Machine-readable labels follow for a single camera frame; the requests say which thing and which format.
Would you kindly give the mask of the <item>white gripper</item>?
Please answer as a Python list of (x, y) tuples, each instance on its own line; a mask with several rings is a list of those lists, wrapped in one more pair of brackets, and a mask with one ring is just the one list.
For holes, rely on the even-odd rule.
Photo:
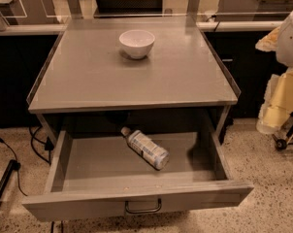
[[(260, 39), (255, 48), (261, 51), (277, 49), (279, 27)], [(293, 113), (293, 68), (281, 76), (272, 75), (268, 81), (256, 129), (262, 134), (274, 134)]]

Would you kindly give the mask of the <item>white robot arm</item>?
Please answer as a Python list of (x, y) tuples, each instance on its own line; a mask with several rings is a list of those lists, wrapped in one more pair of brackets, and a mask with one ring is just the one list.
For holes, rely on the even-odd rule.
[(287, 67), (284, 74), (272, 75), (268, 81), (256, 124), (260, 133), (274, 134), (293, 113), (293, 11), (255, 47), (274, 51), (277, 62)]

